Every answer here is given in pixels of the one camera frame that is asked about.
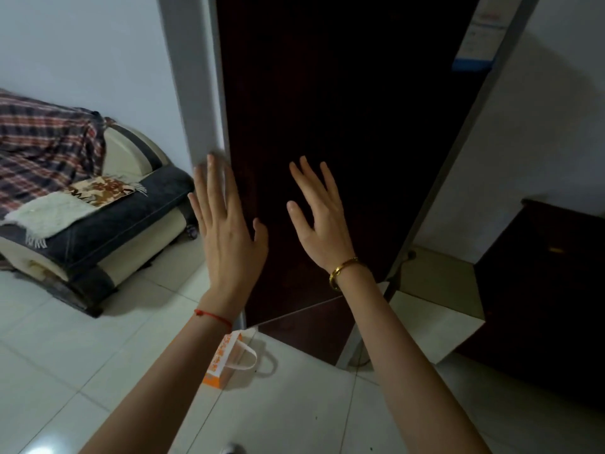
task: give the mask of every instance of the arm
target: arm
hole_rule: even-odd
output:
[[[287,204],[298,238],[328,274],[355,256],[336,182],[321,164],[326,187],[301,158],[290,170],[314,215],[312,229],[300,207]],[[386,302],[371,272],[350,265],[337,276],[364,339],[393,419],[411,452],[489,453],[441,377]]]
[[[268,252],[267,228],[254,220],[252,241],[231,168],[225,166],[226,198],[214,157],[208,157],[208,186],[195,169],[196,194],[189,199],[204,238],[210,289],[199,309],[229,321],[244,309]],[[185,418],[228,327],[215,318],[192,316],[145,376],[80,451],[166,453]]]

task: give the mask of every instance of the shoe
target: shoe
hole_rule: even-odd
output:
[[[229,443],[220,452],[220,454],[236,454],[236,453],[237,453],[237,446],[235,444],[232,444],[232,443]]]

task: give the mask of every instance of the orange paper bag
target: orange paper bag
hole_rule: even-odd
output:
[[[238,364],[244,352],[249,352],[254,356],[254,363],[251,366]],[[214,358],[210,362],[208,371],[206,371],[203,383],[210,387],[224,389],[229,379],[231,379],[234,370],[254,368],[257,359],[258,357],[253,348],[241,340],[241,331],[234,331],[225,335],[223,341],[218,346]]]

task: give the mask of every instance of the plaid blanket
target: plaid blanket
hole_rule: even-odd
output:
[[[101,175],[107,123],[0,89],[0,220],[21,205]]]

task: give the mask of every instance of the bag handle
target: bag handle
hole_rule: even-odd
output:
[[[251,354],[254,355],[254,363],[252,365],[250,365],[250,366],[238,365],[237,363],[236,364],[231,364],[231,365],[230,364],[226,364],[225,368],[231,368],[231,369],[234,369],[234,370],[242,370],[242,371],[254,368],[254,366],[256,366],[256,362],[258,361],[258,355],[256,355],[256,351],[253,348],[251,348],[250,346],[248,346],[248,344],[246,344],[246,343],[244,343],[244,342],[242,342],[240,340],[237,340],[237,343],[245,351],[250,352]]]

